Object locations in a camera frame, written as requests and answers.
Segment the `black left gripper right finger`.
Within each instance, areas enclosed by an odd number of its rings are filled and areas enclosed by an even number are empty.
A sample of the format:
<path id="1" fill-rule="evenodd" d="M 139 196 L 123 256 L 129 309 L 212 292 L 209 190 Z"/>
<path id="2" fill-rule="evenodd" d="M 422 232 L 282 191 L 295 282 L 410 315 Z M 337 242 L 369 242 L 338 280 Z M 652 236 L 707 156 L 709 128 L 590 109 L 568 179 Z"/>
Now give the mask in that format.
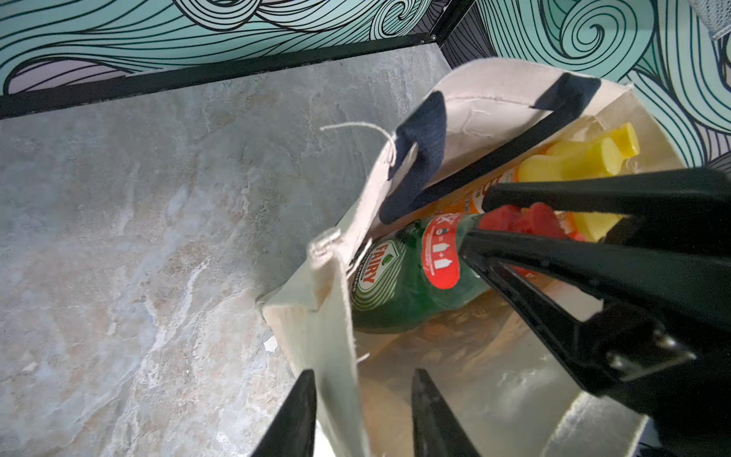
<path id="1" fill-rule="evenodd" d="M 415 456 L 480 456 L 425 369 L 414 371 L 411 409 Z"/>

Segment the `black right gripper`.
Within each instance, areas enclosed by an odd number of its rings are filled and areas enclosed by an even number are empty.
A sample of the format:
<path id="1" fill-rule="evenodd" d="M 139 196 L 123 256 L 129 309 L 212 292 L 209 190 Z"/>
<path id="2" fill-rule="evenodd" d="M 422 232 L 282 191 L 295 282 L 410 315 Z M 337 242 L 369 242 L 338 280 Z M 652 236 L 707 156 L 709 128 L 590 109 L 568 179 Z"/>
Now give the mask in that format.
<path id="1" fill-rule="evenodd" d="M 585 390 L 653 419 L 677 456 L 730 453 L 730 243 L 628 217 L 605 244 L 472 230 L 460 257 Z M 599 299 L 574 318 L 522 271 Z"/>

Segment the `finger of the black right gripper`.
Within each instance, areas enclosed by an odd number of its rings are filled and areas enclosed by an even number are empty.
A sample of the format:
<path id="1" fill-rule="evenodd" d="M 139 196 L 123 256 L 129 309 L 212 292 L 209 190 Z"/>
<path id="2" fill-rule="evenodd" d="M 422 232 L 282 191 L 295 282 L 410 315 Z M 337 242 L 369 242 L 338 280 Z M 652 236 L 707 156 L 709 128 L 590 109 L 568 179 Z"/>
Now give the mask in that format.
<path id="1" fill-rule="evenodd" d="M 556 211 L 730 220 L 730 176 L 713 169 L 676 169 L 581 181 L 496 184 L 486 213 L 544 203 Z"/>

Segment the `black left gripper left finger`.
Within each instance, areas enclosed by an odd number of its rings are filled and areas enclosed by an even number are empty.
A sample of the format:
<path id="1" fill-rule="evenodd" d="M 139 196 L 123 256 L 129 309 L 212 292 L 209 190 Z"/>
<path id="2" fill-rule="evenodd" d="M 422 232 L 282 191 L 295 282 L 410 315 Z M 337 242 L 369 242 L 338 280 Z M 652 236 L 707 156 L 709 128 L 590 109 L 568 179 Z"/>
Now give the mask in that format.
<path id="1" fill-rule="evenodd" d="M 301 372 L 253 457 L 312 457 L 315 444 L 317 390 L 313 369 Z"/>

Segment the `orange bottle yellow cap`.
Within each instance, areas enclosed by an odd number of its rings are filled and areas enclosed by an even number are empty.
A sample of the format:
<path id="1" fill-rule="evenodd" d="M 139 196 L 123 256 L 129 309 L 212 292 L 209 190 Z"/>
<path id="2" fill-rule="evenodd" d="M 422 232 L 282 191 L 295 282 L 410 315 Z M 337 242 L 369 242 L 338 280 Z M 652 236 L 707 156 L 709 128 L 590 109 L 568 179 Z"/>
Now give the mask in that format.
<path id="1" fill-rule="evenodd" d="M 610 213 L 572 213 L 575 239 L 591 243 L 599 242 L 617 225 L 622 216 Z"/>
<path id="2" fill-rule="evenodd" d="M 550 146 L 544 154 L 556 157 L 571 156 L 578 152 L 583 152 L 603 140 L 611 140 L 619 149 L 624 159 L 629 159 L 640 154 L 639 139 L 631 123 L 625 123 L 617 129 L 605 131 L 599 136 L 586 141 L 559 141 Z"/>
<path id="3" fill-rule="evenodd" d="M 621 143 L 612 137 L 590 142 L 558 142 L 546 152 L 525 158 L 503 173 L 482 177 L 466 186 L 455 199 L 439 201 L 431 215 L 443 213 L 481 213 L 487 191 L 497 184 L 545 183 L 613 177 L 622 164 L 639 154 L 633 142 Z"/>

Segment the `cream canvas shopping bag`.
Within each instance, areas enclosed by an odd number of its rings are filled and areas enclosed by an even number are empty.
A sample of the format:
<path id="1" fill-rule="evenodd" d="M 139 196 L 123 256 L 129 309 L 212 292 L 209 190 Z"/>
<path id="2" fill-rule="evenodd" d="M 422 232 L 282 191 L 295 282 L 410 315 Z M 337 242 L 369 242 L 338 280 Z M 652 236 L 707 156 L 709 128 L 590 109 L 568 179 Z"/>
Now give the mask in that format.
<path id="1" fill-rule="evenodd" d="M 295 373 L 312 369 L 317 417 L 339 456 L 413 453 L 411 384 L 425 369 L 485 456 L 630 456 L 646 418 L 584 393 L 494 291 L 478 283 L 414 324 L 369 331 L 350 291 L 395 295 L 420 266 L 384 237 L 457 200 L 557 141 L 625 123 L 640 155 L 624 173 L 682 166 L 630 84 L 506 58 L 440 81 L 388 137 L 359 199 L 311 241 L 304 265 L 264 299 L 264 318 Z"/>

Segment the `dark green bottle red cap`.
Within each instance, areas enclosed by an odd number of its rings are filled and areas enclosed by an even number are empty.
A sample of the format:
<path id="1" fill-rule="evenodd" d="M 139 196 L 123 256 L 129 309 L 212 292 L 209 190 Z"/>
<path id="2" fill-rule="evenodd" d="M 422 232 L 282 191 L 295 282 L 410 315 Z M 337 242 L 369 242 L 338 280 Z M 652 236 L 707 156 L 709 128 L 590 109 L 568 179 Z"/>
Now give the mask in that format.
<path id="1" fill-rule="evenodd" d="M 354 329 L 409 331 L 487 292 L 488 283 L 459 256 L 471 230 L 567 238 L 554 210 L 543 203 L 418 219 L 374 242 L 357 268 L 350 285 Z"/>

